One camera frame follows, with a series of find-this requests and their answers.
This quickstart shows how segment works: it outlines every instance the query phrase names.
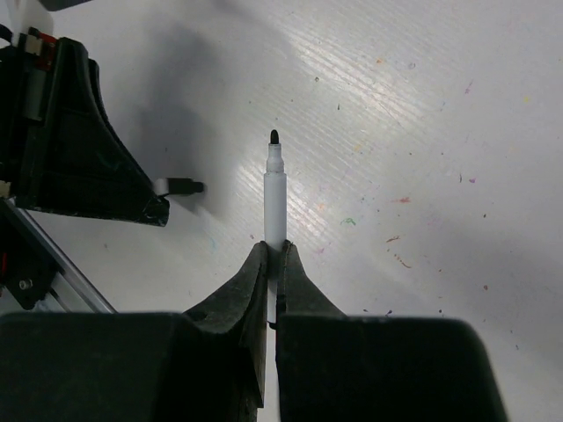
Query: white marker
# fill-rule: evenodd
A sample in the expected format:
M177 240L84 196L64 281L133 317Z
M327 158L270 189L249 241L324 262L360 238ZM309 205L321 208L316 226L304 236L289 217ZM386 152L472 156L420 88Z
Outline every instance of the white marker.
M275 324L278 279L282 273L282 247L288 236L288 177L283 170L282 145L276 130L267 146L264 174L264 240L268 246L267 321Z

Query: black cable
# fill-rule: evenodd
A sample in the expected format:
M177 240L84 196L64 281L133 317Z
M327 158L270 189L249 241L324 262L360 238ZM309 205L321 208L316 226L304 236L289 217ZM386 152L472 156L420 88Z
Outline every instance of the black cable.
M0 25L0 39L11 42L11 36L12 36L12 33L11 33L10 29L8 29L4 25Z

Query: purple mark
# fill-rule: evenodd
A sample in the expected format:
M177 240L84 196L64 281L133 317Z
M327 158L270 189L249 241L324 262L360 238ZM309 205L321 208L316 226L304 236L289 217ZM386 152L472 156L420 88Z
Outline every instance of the purple mark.
M466 94L469 94L472 91L472 85L473 85L473 80L469 82L469 85L467 85L467 88L465 88Z

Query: pink mark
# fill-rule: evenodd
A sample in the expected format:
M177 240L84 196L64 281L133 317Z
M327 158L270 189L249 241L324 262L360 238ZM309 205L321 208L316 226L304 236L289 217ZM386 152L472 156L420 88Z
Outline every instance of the pink mark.
M397 203L400 202L401 204L408 204L411 202L411 199L406 196L405 198L401 198L400 200L392 200L391 202Z
M469 94L472 91L472 85L473 85L473 80L469 82L469 85L467 85L467 88L465 88L466 94Z

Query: screw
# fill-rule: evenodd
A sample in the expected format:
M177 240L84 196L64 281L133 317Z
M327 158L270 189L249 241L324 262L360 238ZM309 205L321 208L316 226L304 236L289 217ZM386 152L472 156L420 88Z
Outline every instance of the screw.
M32 287L33 287L33 282L31 281L31 279L21 280L19 282L19 288L21 290L27 290L28 288L32 288Z

